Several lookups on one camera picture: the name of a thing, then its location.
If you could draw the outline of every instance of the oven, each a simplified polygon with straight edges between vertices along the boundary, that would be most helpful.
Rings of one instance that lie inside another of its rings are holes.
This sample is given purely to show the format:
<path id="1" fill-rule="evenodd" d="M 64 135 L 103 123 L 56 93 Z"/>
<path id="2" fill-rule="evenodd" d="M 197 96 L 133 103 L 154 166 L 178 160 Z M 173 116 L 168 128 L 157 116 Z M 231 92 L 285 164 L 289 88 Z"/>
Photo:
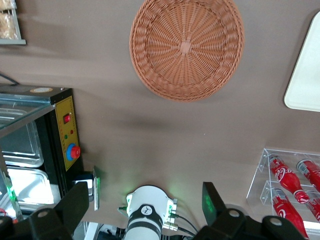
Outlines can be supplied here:
<path id="1" fill-rule="evenodd" d="M 73 90 L 0 84 L 0 148 L 0 214 L 59 202 L 84 172 Z"/>

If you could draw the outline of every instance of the round wicker tray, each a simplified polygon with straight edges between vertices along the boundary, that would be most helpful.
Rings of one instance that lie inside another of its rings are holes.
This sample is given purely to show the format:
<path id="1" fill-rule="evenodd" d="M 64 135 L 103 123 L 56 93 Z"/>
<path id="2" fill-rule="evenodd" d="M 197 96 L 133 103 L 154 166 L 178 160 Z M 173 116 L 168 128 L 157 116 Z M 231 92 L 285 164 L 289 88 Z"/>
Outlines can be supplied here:
<path id="1" fill-rule="evenodd" d="M 192 102 L 227 83 L 244 41 L 232 0 L 146 0 L 133 21 L 129 48 L 136 73 L 152 92 Z"/>

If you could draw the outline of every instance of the switch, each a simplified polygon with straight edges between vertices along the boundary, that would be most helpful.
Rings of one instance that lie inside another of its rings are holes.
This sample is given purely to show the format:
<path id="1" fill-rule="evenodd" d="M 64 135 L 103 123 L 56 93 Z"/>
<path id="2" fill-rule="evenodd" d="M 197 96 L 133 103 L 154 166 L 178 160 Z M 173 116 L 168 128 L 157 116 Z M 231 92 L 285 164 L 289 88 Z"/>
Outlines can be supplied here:
<path id="1" fill-rule="evenodd" d="M 78 159 L 80 157 L 80 153 L 81 153 L 80 147 L 75 145 L 74 143 L 71 143 L 66 150 L 66 158 L 69 161 Z"/>
<path id="2" fill-rule="evenodd" d="M 68 113 L 67 115 L 64 115 L 64 116 L 63 116 L 63 123 L 64 123 L 64 124 L 70 122 L 70 120 L 71 120 L 71 116 L 70 116 L 69 113 Z"/>

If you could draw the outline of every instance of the bread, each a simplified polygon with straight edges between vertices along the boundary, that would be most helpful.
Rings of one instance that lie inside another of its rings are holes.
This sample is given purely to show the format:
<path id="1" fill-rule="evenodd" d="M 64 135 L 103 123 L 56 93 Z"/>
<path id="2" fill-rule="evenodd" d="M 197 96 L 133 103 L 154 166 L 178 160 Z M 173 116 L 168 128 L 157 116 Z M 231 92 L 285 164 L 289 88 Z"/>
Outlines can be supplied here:
<path id="1" fill-rule="evenodd" d="M 0 13 L 0 39 L 17 39 L 13 17 L 8 13 Z"/>
<path id="2" fill-rule="evenodd" d="M 0 0 L 0 11 L 14 9 L 15 1 L 14 0 Z"/>

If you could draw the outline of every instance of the red bottle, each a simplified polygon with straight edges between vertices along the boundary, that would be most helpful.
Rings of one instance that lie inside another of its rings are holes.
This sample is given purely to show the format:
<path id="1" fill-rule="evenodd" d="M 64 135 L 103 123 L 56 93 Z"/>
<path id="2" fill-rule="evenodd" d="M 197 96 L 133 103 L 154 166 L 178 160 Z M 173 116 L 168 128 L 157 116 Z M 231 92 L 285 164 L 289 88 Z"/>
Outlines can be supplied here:
<path id="1" fill-rule="evenodd" d="M 296 165 L 296 169 L 320 192 L 320 167 L 315 162 L 310 159 L 301 160 Z"/>
<path id="2" fill-rule="evenodd" d="M 316 220 L 320 222 L 320 193 L 315 190 L 306 191 L 310 197 L 310 201 L 305 205 L 315 216 Z"/>
<path id="3" fill-rule="evenodd" d="M 302 234 L 305 239 L 309 239 L 304 221 L 288 197 L 280 188 L 272 188 L 272 205 L 279 217 L 289 220 Z"/>
<path id="4" fill-rule="evenodd" d="M 278 155 L 269 155 L 269 166 L 280 185 L 292 193 L 298 203 L 305 204 L 309 201 L 308 195 L 302 190 L 298 176 Z"/>

